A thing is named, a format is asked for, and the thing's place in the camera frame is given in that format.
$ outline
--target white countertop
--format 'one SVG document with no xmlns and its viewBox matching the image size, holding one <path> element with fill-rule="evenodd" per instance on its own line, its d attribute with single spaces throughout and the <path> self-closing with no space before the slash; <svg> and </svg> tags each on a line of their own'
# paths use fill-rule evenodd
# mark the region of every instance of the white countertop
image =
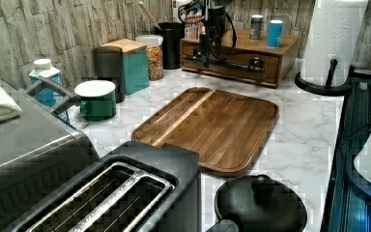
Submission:
<svg viewBox="0 0 371 232">
<path fill-rule="evenodd" d="M 71 123 L 93 142 L 100 156 L 130 140 L 133 130 L 184 90 L 207 87 L 274 102 L 279 117 L 261 155 L 246 174 L 266 174 L 302 199 L 308 213 L 305 231 L 319 231 L 339 126 L 343 97 L 322 97 L 302 91 L 295 83 L 295 65 L 277 89 L 245 84 L 181 70 L 164 71 L 164 78 L 126 96 L 115 117 L 87 122 L 78 108 L 69 110 Z M 214 195 L 226 181 L 202 174 L 202 229 L 215 224 Z"/>
</svg>

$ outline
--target cutting board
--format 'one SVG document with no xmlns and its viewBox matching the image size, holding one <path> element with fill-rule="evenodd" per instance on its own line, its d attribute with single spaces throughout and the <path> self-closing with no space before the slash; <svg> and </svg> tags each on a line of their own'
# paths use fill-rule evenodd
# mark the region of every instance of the cutting board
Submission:
<svg viewBox="0 0 371 232">
<path fill-rule="evenodd" d="M 131 135 L 199 153 L 199 165 L 218 176 L 243 174 L 259 156 L 278 113 L 272 102 L 207 88 L 181 93 Z"/>
</svg>

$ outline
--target black pot lid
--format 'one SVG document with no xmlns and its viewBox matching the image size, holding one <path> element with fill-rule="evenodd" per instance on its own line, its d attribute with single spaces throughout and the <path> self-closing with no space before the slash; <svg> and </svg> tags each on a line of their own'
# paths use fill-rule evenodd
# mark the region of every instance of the black pot lid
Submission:
<svg viewBox="0 0 371 232">
<path fill-rule="evenodd" d="M 219 219 L 239 218 L 243 231 L 302 231 L 307 220 L 300 198 L 266 175 L 224 183 L 215 195 L 215 213 Z"/>
</svg>

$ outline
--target spice jar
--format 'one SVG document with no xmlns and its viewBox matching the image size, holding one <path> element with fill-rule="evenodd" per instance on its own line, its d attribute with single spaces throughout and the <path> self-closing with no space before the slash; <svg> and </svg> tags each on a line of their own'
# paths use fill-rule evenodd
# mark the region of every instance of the spice jar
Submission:
<svg viewBox="0 0 371 232">
<path fill-rule="evenodd" d="M 138 42 L 147 45 L 147 61 L 149 65 L 150 80 L 159 80 L 163 77 L 162 65 L 162 36 L 147 35 L 135 38 Z"/>
</svg>

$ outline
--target teal cup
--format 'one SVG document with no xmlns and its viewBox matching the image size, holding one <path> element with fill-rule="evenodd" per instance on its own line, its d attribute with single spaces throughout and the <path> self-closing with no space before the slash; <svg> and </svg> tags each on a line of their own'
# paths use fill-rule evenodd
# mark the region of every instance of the teal cup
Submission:
<svg viewBox="0 0 371 232">
<path fill-rule="evenodd" d="M 107 80 L 91 80 L 74 88 L 80 97 L 80 114 L 86 120 L 100 121 L 116 115 L 116 85 Z"/>
<path fill-rule="evenodd" d="M 278 48 L 281 43 L 283 22 L 281 20 L 271 20 L 268 30 L 267 47 Z"/>
</svg>

